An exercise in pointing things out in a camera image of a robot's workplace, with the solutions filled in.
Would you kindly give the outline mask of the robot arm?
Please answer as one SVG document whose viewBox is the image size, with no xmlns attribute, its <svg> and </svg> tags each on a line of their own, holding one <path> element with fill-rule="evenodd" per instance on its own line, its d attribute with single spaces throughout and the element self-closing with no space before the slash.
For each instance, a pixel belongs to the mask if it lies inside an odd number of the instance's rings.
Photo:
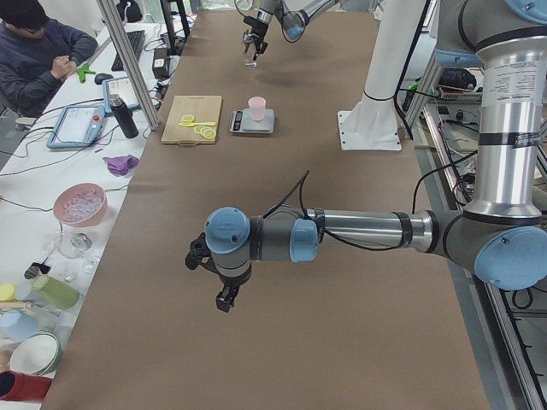
<svg viewBox="0 0 547 410">
<path fill-rule="evenodd" d="M 262 1 L 255 15 L 244 15 L 244 24 L 249 27 L 242 38 L 244 55 L 255 63 L 258 56 L 265 53 L 268 47 L 266 35 L 273 18 L 278 21 L 284 39 L 288 43 L 296 43 L 311 21 L 335 4 L 338 4 L 338 1 L 311 1 L 304 8 L 291 11 L 285 1 Z"/>
<path fill-rule="evenodd" d="M 413 248 L 443 256 L 487 284 L 523 290 L 546 275 L 546 234 L 532 202 L 546 76 L 543 1 L 444 1 L 438 52 L 484 65 L 477 176 L 462 211 L 412 214 L 291 208 L 250 218 L 215 210 L 185 258 L 216 274 L 228 311 L 254 261 L 312 261 L 324 237 L 369 251 Z"/>
</svg>

